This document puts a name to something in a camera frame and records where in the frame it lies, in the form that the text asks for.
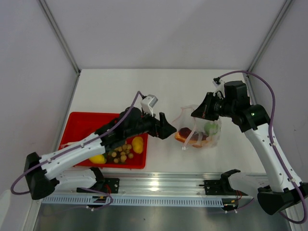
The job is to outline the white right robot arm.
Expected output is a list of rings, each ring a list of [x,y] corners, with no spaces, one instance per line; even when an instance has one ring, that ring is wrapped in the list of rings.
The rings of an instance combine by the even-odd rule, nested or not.
[[[308,196],[308,185],[295,173],[288,163],[270,128],[270,118],[263,106],[251,105],[247,87],[242,81],[224,84],[224,97],[216,93],[206,94],[192,117],[215,121],[229,117],[254,147],[267,180],[262,181],[239,170],[230,170],[221,175],[220,190],[231,194],[239,190],[257,199],[269,215],[276,214],[301,202]]]

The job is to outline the green round vegetable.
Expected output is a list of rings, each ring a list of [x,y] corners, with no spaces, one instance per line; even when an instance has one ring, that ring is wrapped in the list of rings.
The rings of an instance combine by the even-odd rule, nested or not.
[[[220,131],[220,124],[215,121],[206,122],[204,132],[207,136],[214,136]]]

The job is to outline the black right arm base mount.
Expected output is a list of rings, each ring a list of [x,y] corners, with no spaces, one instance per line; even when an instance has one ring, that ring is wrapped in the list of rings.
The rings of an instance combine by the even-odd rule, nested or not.
[[[203,187],[206,195],[240,195],[236,190],[232,189],[227,180],[204,180],[203,184],[199,185]]]

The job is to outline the clear zip top bag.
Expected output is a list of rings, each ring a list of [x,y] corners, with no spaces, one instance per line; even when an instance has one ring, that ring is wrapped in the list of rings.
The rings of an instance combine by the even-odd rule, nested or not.
[[[194,131],[197,132],[204,132],[204,125],[206,122],[209,122],[211,120],[204,120],[204,119],[199,119],[199,118],[194,118],[191,116],[191,113],[197,108],[197,105],[192,104],[188,106],[181,107],[181,113],[171,122],[171,124],[179,131],[181,128],[189,128],[192,130],[192,133]],[[216,123],[220,124],[220,131],[214,135],[210,136],[212,138],[212,141],[207,144],[205,147],[202,148],[211,148],[215,147],[220,139],[220,133],[221,133],[221,125],[222,122],[220,119],[215,120]],[[181,143],[181,148],[182,150],[186,151],[189,148],[194,148],[192,146],[184,147],[184,143]]]

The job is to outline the brown longan bunch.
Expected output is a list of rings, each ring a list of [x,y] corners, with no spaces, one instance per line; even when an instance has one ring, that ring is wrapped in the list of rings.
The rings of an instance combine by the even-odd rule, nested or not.
[[[132,145],[125,143],[122,146],[110,150],[107,154],[106,162],[108,164],[125,164],[127,160],[134,157],[132,151]]]

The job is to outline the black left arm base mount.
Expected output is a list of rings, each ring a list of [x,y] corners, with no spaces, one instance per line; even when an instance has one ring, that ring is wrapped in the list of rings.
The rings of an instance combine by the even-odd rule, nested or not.
[[[103,180],[98,180],[96,183],[94,183],[93,186],[88,189],[77,188],[77,193],[89,193],[89,189],[108,194],[118,193],[119,183],[119,178],[105,178]]]

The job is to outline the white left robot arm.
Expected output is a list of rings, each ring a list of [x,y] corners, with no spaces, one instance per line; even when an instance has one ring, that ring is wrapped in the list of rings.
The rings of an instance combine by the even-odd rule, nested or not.
[[[95,155],[104,154],[123,145],[126,139],[144,133],[164,140],[176,128],[167,122],[165,114],[159,118],[136,107],[127,108],[89,136],[56,152],[39,156],[36,152],[26,157],[24,173],[33,200],[51,195],[62,185],[60,174],[68,168]]]

